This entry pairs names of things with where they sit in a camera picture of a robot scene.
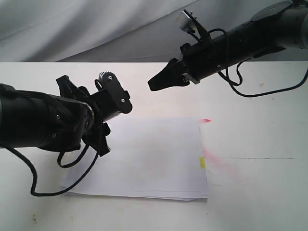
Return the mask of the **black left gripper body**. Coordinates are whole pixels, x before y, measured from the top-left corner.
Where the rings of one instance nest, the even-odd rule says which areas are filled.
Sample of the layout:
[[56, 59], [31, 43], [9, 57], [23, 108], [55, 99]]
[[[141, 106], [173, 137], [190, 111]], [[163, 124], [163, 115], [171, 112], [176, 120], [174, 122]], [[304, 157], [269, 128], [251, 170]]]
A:
[[120, 115], [120, 87], [101, 87], [96, 93], [90, 94], [84, 86], [81, 91], [85, 94], [83, 102], [86, 103], [89, 113], [88, 130], [95, 130], [103, 122]]

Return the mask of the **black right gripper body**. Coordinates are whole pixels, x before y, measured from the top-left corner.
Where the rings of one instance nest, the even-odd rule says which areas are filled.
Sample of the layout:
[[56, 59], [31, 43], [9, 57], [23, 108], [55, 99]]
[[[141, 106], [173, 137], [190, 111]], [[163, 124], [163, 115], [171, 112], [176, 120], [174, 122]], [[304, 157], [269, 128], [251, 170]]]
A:
[[186, 72], [184, 76], [191, 82], [199, 82], [201, 79], [212, 75], [222, 69], [228, 69], [230, 40], [225, 30], [220, 30], [222, 36], [210, 39], [209, 42], [198, 41], [191, 45], [185, 43], [180, 47], [182, 62]]

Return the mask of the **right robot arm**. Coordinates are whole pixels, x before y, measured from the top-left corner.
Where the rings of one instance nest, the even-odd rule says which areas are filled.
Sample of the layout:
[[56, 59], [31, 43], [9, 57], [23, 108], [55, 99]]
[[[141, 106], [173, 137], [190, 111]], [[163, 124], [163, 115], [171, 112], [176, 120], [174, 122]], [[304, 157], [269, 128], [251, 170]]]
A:
[[198, 84], [202, 79], [230, 66], [281, 52], [288, 48], [308, 47], [308, 2], [286, 0], [273, 4], [239, 26], [225, 31], [207, 31], [187, 10], [179, 16], [180, 29], [196, 37], [193, 45], [180, 47], [180, 59], [171, 59], [166, 67], [148, 81], [151, 91]]

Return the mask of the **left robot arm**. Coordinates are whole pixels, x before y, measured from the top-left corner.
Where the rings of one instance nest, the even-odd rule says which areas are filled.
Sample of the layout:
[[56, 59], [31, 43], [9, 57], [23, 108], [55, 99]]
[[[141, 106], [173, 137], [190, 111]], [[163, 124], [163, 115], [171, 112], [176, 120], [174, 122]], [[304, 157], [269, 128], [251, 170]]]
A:
[[0, 146], [38, 147], [70, 152], [85, 143], [99, 155], [109, 153], [107, 120], [120, 113], [126, 91], [114, 76], [94, 81], [90, 94], [75, 86], [67, 75], [56, 80], [60, 95], [0, 86]]

